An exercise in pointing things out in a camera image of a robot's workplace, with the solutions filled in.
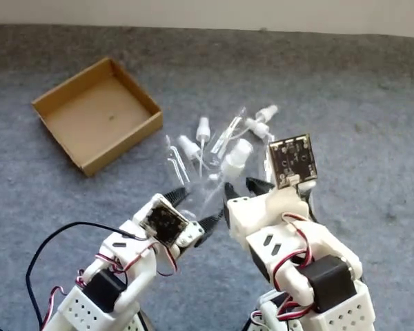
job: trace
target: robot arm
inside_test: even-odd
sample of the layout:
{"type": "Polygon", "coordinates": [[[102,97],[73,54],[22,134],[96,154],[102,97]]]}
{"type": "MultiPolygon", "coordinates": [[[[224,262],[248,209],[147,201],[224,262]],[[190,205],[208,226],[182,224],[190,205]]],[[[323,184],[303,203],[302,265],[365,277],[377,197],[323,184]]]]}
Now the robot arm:
{"type": "Polygon", "coordinates": [[[302,188],[314,187],[317,178],[309,136],[276,141],[268,153],[276,185],[247,179],[255,197],[241,197],[229,184],[226,188],[230,235],[276,289],[274,296],[260,298],[252,318],[259,316],[272,331],[287,330],[289,320],[297,331],[374,330],[358,256],[309,219],[302,188]],[[281,295],[275,303],[273,297],[281,295]]]}
{"type": "Polygon", "coordinates": [[[159,273],[157,262],[169,261],[176,271],[175,260],[198,246],[221,216],[189,222],[175,209],[172,194],[156,194],[120,226],[138,240],[113,232],[103,241],[44,331],[153,330],[138,297],[159,273]],[[125,274],[125,283],[118,274],[125,274]]]}

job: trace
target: white wall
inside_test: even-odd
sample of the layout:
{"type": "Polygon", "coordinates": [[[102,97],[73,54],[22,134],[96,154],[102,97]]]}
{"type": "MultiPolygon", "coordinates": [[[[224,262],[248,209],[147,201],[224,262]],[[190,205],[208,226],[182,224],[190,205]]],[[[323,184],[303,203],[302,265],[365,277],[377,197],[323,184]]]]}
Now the white wall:
{"type": "Polygon", "coordinates": [[[414,0],[0,0],[0,23],[267,28],[414,37],[414,0]]]}

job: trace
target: gray carpet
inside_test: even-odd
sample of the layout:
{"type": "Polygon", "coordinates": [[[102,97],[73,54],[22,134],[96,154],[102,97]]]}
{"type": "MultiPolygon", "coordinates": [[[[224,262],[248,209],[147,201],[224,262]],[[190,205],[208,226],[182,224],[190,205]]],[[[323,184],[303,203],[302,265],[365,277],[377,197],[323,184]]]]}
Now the gray carpet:
{"type": "MultiPolygon", "coordinates": [[[[0,26],[0,326],[37,329],[24,274],[48,234],[77,220],[119,225],[170,187],[154,148],[164,132],[193,134],[201,114],[215,127],[268,103],[282,107],[279,138],[312,134],[317,216],[363,261],[377,330],[414,330],[414,39],[58,26],[0,26]],[[151,93],[165,124],[85,178],[30,102],[106,55],[151,93]]],[[[77,228],[48,246],[33,276],[43,310],[106,235],[77,228]]],[[[240,330],[269,289],[225,223],[179,266],[141,300],[159,330],[240,330]]]]}

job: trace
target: circuit board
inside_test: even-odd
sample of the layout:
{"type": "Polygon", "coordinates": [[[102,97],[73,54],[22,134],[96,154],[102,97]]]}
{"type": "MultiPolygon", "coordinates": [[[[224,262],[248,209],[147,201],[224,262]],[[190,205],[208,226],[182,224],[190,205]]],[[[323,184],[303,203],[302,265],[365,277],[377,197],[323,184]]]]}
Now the circuit board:
{"type": "Polygon", "coordinates": [[[158,201],[139,225],[170,248],[188,225],[188,220],[163,201],[158,201]]]}
{"type": "Polygon", "coordinates": [[[289,186],[293,178],[295,183],[317,178],[309,134],[275,141],[268,150],[278,189],[289,186]]]}

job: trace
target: cardboard box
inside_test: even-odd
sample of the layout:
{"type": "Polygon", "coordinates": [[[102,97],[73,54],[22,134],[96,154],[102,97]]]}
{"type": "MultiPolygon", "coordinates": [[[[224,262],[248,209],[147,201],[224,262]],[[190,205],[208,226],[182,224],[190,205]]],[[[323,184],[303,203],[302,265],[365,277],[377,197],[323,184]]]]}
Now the cardboard box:
{"type": "Polygon", "coordinates": [[[88,176],[162,127],[158,105],[108,58],[45,93],[32,105],[88,176]]]}

